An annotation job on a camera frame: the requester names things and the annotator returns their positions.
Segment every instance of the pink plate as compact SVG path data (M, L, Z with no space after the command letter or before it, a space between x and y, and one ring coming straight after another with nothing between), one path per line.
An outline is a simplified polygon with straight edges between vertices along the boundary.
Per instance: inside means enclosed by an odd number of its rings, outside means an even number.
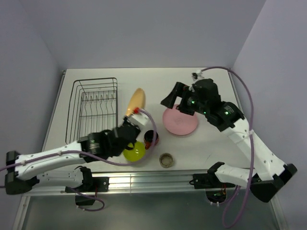
M163 113L163 124L165 128L176 135L187 135L193 132L197 125L198 119L196 114L193 116L183 114L176 109L177 104L173 109L166 109Z

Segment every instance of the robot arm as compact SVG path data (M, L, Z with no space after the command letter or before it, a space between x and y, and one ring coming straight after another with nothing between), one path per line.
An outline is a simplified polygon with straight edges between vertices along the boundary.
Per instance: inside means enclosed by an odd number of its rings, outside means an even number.
M254 170L250 190L261 201L269 202L271 198L297 172L293 164L285 164L253 132L249 132L249 123L239 108L231 102L221 101L217 85L212 79L204 79L201 72L193 73L194 83L189 87L177 82L172 92L161 101L167 108L173 108L177 97L182 100L177 110L193 115L204 115L208 122L228 136L250 160L250 135L254 140ZM246 187L249 170L217 162L207 172L203 181L207 187L215 184L232 183Z
M119 127L91 133L60 148L28 155L22 155L16 151L8 152L6 164L18 165L7 171L6 193L9 195L23 194L38 186L68 186L86 190L93 183L90 169L79 167L72 172L53 171L53 169L97 161L84 154L76 154L78 151L89 152L105 160L119 156L125 148L128 148L129 143L135 143L141 129L148 121L148 116L144 114L131 114L124 118Z

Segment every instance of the white table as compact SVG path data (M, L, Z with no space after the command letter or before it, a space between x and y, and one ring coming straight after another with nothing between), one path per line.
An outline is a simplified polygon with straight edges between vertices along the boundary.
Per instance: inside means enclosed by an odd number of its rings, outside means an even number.
M59 92L56 109L47 134L45 150L65 145L67 112L73 82L81 79L114 77L118 80L118 122L122 122L130 97L136 88L143 88L146 93L146 110L149 111L158 128L159 144L153 156L142 165L119 167L104 162L92 162L85 165L93 172L139 172L139 171L178 171L208 169L217 161L223 161L237 167L248 167L249 162L237 146L210 125L206 118L197 114L198 128L187 136L174 136L162 123L162 114L166 109L160 105L173 89L176 81L191 85L191 73L199 68L150 68L150 69L68 69ZM237 104L235 92L228 76L222 69L213 69L204 73L204 77L212 78L218 85L219 93L224 101ZM151 129L151 124L139 135ZM173 155L175 164L165 169L160 166L159 156L168 152ZM115 162L126 162L123 156L109 159ZM75 165L65 167L67 170Z

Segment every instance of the white wall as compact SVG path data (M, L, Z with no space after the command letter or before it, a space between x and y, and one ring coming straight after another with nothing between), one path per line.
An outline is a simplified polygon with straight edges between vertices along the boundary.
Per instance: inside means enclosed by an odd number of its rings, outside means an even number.
M305 0L267 0L234 65L255 101L256 132L298 168L278 195L292 230L307 226L306 12ZM249 114L246 94L238 91Z
M60 71L18 0L0 0L0 167L6 152L42 148ZM0 173L0 184L4 175ZM20 196L0 189L1 229L12 228Z
M63 68L233 66L265 0L20 0Z

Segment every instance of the dark red cup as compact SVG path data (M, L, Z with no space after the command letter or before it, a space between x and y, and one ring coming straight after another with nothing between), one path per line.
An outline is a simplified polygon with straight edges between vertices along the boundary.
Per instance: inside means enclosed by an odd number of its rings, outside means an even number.
M145 134L144 134L144 143L145 143L145 149L149 149L149 147L152 145L152 141L154 138L154 131L153 130L148 130ZM159 135L158 133L156 133L156 140L155 140L155 144L158 144L159 142Z

